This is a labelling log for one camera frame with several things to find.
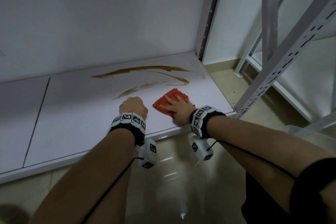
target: wrist band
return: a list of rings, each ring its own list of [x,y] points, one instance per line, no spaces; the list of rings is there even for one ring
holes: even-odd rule
[[[211,106],[203,106],[192,112],[189,116],[191,130],[202,139],[211,138],[207,132],[207,124],[213,116],[226,116]]]
[[[146,123],[140,115],[131,112],[125,112],[113,119],[108,130],[110,133],[117,128],[126,128],[132,132],[135,138],[135,145],[142,146],[145,143]]]

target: white shelf board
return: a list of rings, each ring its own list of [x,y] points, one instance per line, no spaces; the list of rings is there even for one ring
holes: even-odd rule
[[[151,69],[151,72],[135,71],[108,78],[91,77],[117,69],[156,65],[176,66],[191,72]],[[182,86],[177,79],[157,72],[184,78],[190,83]],[[137,92],[115,99],[126,90],[153,82],[165,83],[147,89],[137,88]],[[159,139],[167,136],[166,131],[170,131],[169,135],[178,133],[181,127],[170,116],[152,107],[173,88],[189,95],[196,106],[207,104],[224,113],[233,112],[193,52],[52,76],[24,167],[90,150],[106,135],[112,119],[119,114],[119,105],[128,97],[139,96],[149,110],[147,137],[155,135]]]
[[[0,173],[23,167],[48,79],[0,84]]]
[[[312,41],[274,83],[280,93],[293,99],[291,104],[310,122],[330,114],[335,50],[336,37]],[[262,53],[248,58],[250,64],[253,60],[261,67]]]

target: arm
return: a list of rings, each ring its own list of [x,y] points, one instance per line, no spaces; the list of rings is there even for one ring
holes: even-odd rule
[[[175,119],[189,123],[190,114],[196,109],[190,101],[173,101],[166,97],[171,106],[161,106],[174,112]],[[265,128],[249,122],[226,116],[212,117],[207,124],[207,132],[216,140],[223,140],[232,145],[254,153],[284,168],[297,177],[306,167],[317,160],[335,157],[307,141],[284,132]],[[224,143],[221,145],[249,172],[267,193],[289,213],[289,197],[294,181],[272,165]],[[321,194],[330,208],[335,208],[336,183],[330,183]]]
[[[139,97],[128,98],[119,113],[134,112],[146,118],[148,110]],[[45,197],[29,224],[80,223],[106,189],[131,162],[134,136],[119,128],[110,132]],[[87,223],[123,223],[130,169],[104,198]]]

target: beige tile floor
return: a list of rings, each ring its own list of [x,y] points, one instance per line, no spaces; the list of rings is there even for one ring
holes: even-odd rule
[[[232,69],[211,76],[232,106],[249,85]],[[287,124],[307,124],[275,90],[259,99],[242,119],[277,130]],[[240,211],[245,200],[244,169],[220,145],[213,147],[215,154],[209,161],[198,163],[188,144],[191,136],[158,141],[159,163],[149,170],[133,164],[126,223],[245,223]],[[70,167],[0,185],[0,205],[7,207],[0,207],[0,223],[1,219],[26,223]]]

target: forearm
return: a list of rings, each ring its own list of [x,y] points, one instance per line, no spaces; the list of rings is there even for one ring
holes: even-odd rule
[[[132,160],[133,151],[134,136],[129,130],[120,128],[109,133],[52,188],[29,224],[80,222]],[[97,208],[99,212],[104,201],[114,202],[105,221],[113,214],[119,219],[125,211],[129,174],[130,170],[110,192],[113,197],[109,194]]]
[[[322,158],[334,155],[318,146],[281,131],[225,116],[212,117],[208,133],[216,140],[224,140],[263,157],[294,176]]]

